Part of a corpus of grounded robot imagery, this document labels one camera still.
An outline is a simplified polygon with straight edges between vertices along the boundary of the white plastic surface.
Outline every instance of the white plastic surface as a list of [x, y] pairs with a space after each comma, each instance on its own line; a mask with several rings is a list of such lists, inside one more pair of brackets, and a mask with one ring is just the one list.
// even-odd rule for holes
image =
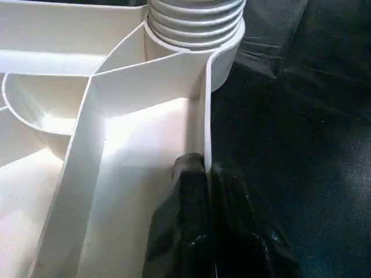
[[[0, 225], [23, 237], [0, 242], [0, 277], [141, 277], [175, 159], [203, 153], [210, 168], [211, 92], [227, 79], [244, 22], [220, 47], [193, 52], [156, 36], [145, 11], [0, 0], [13, 30], [0, 25]], [[5, 12], [28, 24], [16, 28]], [[17, 196], [28, 205], [17, 209]]]

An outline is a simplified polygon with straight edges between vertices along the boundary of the black plastic sheet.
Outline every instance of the black plastic sheet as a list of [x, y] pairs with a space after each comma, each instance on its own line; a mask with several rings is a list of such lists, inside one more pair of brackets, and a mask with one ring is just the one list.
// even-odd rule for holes
[[303, 277], [371, 277], [371, 1], [250, 0], [212, 97], [213, 163], [281, 222]]
[[214, 277], [214, 235], [203, 157], [174, 164], [173, 190], [152, 217], [143, 278]]
[[236, 167], [213, 166], [218, 278], [301, 277], [299, 264], [274, 212], [262, 196], [251, 200], [250, 191], [256, 189], [244, 183]]

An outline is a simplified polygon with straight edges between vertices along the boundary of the curved compartment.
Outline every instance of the curved compartment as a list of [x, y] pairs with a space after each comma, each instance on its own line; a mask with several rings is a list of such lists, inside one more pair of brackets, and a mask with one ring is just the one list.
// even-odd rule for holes
[[84, 76], [6, 74], [2, 95], [11, 113], [64, 159], [87, 82]]

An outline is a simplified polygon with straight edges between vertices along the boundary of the plastic divider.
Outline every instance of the plastic divider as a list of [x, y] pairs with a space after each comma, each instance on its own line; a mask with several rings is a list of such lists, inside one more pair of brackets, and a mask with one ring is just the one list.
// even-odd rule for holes
[[104, 114], [89, 82], [29, 277], [75, 277], [104, 146]]

